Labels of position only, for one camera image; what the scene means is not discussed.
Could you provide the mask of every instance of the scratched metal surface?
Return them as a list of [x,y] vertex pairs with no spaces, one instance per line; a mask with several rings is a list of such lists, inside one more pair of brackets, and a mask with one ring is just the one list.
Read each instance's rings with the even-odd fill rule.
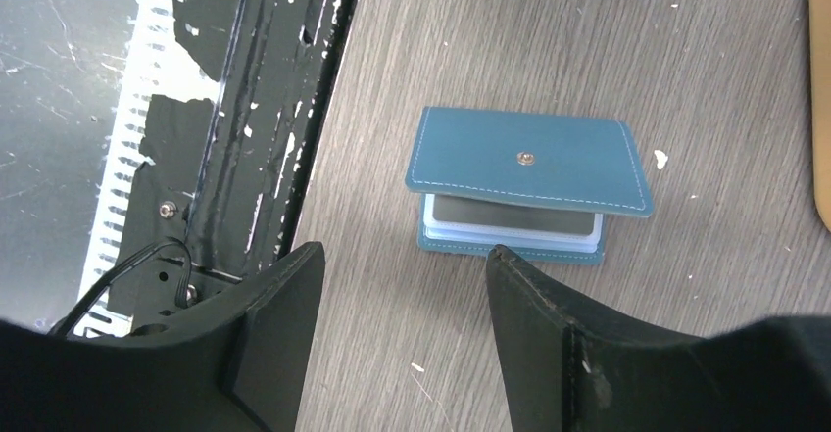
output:
[[0,317],[66,315],[97,184],[133,0],[0,0]]
[[416,248],[428,104],[632,127],[655,215],[613,218],[606,261],[544,265],[557,280],[699,335],[831,312],[806,2],[362,0],[297,241],[328,259],[299,430],[510,430],[483,260]]

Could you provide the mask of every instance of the stack of cards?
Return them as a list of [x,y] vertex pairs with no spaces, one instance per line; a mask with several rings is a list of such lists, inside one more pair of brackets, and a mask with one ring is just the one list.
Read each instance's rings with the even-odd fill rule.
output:
[[434,240],[594,253],[603,215],[426,194],[425,235]]

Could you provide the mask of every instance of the white stitching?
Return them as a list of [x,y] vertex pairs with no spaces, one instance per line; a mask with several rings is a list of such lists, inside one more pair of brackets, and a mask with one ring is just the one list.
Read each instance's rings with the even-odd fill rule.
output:
[[632,165],[632,173],[635,176],[635,184],[638,186],[638,194],[641,197],[641,206],[634,207],[631,205],[622,205],[622,204],[613,204],[611,202],[598,202],[594,200],[582,200],[582,199],[566,199],[563,197],[550,197],[544,195],[528,195],[528,194],[519,194],[515,192],[508,192],[504,190],[494,190],[494,189],[484,189],[481,187],[473,187],[469,185],[460,185],[460,184],[451,184],[447,182],[431,182],[427,180],[416,180],[416,168],[418,167],[418,156],[421,154],[421,142],[424,139],[424,133],[427,131],[427,121],[430,119],[430,114],[433,112],[433,108],[427,109],[427,115],[424,116],[424,124],[421,126],[421,133],[418,136],[418,144],[415,147],[415,157],[413,158],[413,167],[410,170],[410,179],[413,183],[416,184],[427,184],[427,185],[438,185],[442,187],[455,187],[457,189],[467,189],[467,190],[475,190],[479,192],[490,192],[494,194],[502,194],[502,195],[513,195],[515,197],[527,197],[531,199],[543,199],[543,200],[554,200],[559,202],[573,202],[578,204],[595,204],[595,205],[605,205],[609,207],[620,207],[624,209],[632,209],[632,210],[644,210],[647,208],[646,200],[644,200],[644,192],[643,188],[641,187],[641,178],[638,176],[638,171],[635,168],[635,158],[632,156],[632,148],[629,146],[629,140],[626,139],[626,132],[623,129],[623,124],[616,120],[617,126],[620,128],[620,134],[623,136],[623,143],[626,144],[626,151],[629,154],[629,163]]
[[[477,248],[474,246],[457,246],[453,244],[434,244],[434,243],[421,243],[424,246],[431,246],[436,248],[447,248],[447,249],[462,249],[466,251],[479,251],[485,254],[490,252],[490,249],[483,249]],[[558,254],[558,253],[534,253],[532,251],[523,251],[511,248],[512,251],[521,255],[521,256],[543,256],[547,258],[568,258],[568,259],[595,259],[597,256],[570,256],[568,254]]]

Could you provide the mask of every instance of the white paint chip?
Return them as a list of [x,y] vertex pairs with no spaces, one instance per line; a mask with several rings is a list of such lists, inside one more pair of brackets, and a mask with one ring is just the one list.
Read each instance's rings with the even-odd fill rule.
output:
[[669,156],[661,150],[655,150],[655,159],[658,161],[658,170],[661,170],[664,166],[666,166],[666,162],[669,161]]

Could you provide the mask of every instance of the card holder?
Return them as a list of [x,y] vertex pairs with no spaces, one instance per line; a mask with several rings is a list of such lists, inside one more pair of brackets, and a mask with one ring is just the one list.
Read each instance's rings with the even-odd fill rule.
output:
[[[487,256],[495,244],[503,244],[496,241],[510,240],[514,244],[507,246],[532,261],[598,264],[607,218],[585,214],[647,217],[653,211],[632,133],[617,120],[427,107],[405,180],[422,194],[417,241],[426,251]],[[425,211],[432,209],[435,196],[455,198],[454,212],[469,214],[464,218],[472,224],[428,227],[425,221],[434,217],[425,218]],[[481,202],[516,211],[506,214],[525,227],[494,222],[498,218],[484,214]],[[582,249],[545,249],[552,246],[540,239],[537,226],[544,226],[548,216],[530,209],[569,214],[565,219],[573,219],[569,224],[575,228],[582,224],[585,236],[566,237],[563,246]],[[592,231],[592,221],[594,236],[585,232]]]

